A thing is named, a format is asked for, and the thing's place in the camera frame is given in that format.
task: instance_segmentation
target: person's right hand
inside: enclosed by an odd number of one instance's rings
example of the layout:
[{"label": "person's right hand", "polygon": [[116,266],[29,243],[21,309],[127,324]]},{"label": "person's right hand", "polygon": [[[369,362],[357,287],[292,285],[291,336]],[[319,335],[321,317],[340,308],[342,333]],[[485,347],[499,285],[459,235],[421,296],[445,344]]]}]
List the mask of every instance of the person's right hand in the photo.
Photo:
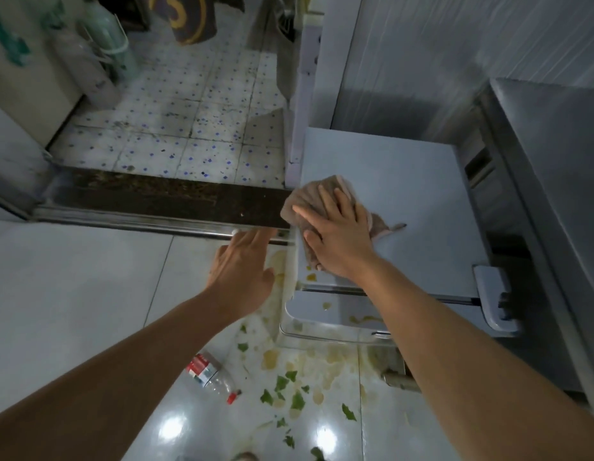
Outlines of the person's right hand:
[{"label": "person's right hand", "polygon": [[353,209],[340,189],[335,189],[339,208],[324,187],[318,186],[318,192],[328,220],[314,210],[293,205],[293,210],[320,233],[318,236],[313,231],[305,231],[305,241],[326,270],[358,283],[367,264],[378,258],[369,238],[367,211],[359,203]]}]

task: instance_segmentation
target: hand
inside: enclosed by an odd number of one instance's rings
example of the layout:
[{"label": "hand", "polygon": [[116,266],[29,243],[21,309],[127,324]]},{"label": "hand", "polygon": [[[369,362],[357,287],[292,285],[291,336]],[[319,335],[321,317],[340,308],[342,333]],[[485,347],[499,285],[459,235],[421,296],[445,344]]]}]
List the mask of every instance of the hand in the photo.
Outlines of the hand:
[{"label": "hand", "polygon": [[254,312],[271,294],[275,276],[264,265],[267,245],[276,233],[274,228],[240,231],[216,251],[205,290],[230,323]]},{"label": "hand", "polygon": [[314,210],[293,205],[293,210],[316,228],[320,236],[307,230],[305,241],[314,250],[323,267],[358,284],[359,274],[378,258],[369,238],[367,211],[357,203],[354,209],[348,197],[335,189],[339,208],[323,186],[318,186],[329,219]]}]

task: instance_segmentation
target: cleaning cloth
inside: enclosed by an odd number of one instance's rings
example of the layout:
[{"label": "cleaning cloth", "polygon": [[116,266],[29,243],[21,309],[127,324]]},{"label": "cleaning cloth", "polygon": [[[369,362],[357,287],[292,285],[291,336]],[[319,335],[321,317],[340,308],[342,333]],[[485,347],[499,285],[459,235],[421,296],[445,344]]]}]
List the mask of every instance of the cleaning cloth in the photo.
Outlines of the cleaning cloth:
[{"label": "cleaning cloth", "polygon": [[[311,230],[315,233],[318,233],[318,231],[316,231],[316,228],[310,225],[303,217],[297,215],[293,211],[293,205],[313,209],[319,215],[327,219],[329,218],[329,215],[324,208],[323,200],[321,199],[320,193],[318,192],[319,185],[322,185],[327,190],[336,204],[338,203],[334,193],[334,189],[336,187],[339,187],[339,189],[341,189],[342,192],[347,195],[348,200],[352,204],[353,208],[357,202],[356,194],[354,193],[350,183],[345,178],[336,174],[320,181],[309,182],[303,187],[293,190],[291,195],[289,195],[284,202],[284,207],[282,207],[280,216],[292,226],[298,227],[301,231],[301,236],[303,236],[303,232],[305,230]],[[405,223],[399,223],[392,228],[389,228],[389,226],[379,215],[369,212],[367,208],[366,211],[368,214],[369,237],[372,239],[372,241],[394,231],[400,230],[406,226]],[[303,246],[305,247],[305,258],[307,259],[309,266],[318,271],[323,270],[323,266],[320,262],[318,262],[316,254],[305,240],[303,242]]]}]

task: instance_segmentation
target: chest freezer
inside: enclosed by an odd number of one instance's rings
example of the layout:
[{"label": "chest freezer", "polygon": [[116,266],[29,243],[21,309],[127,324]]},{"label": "chest freezer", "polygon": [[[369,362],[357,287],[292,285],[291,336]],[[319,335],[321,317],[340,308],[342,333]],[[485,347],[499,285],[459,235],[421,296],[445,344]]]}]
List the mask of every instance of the chest freezer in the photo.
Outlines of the chest freezer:
[{"label": "chest freezer", "polygon": [[[308,128],[301,185],[341,174],[373,213],[406,228],[374,243],[416,285],[493,337],[510,337],[503,271],[472,208],[467,178],[452,146]],[[338,342],[388,343],[390,334],[362,290],[308,266],[292,229],[286,256],[280,334]]]}]

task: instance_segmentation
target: beige wall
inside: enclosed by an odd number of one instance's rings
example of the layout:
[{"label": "beige wall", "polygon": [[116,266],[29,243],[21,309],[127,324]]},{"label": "beige wall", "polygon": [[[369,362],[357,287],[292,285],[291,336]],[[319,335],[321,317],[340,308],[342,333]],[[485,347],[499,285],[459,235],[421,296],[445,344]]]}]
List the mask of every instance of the beige wall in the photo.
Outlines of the beige wall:
[{"label": "beige wall", "polygon": [[[63,2],[68,20],[73,22],[83,10],[82,1]],[[0,107],[46,146],[81,97],[81,91],[47,44],[38,22],[27,16],[17,0],[0,0],[0,16],[32,51],[30,64],[21,68],[7,60],[0,45]]]}]

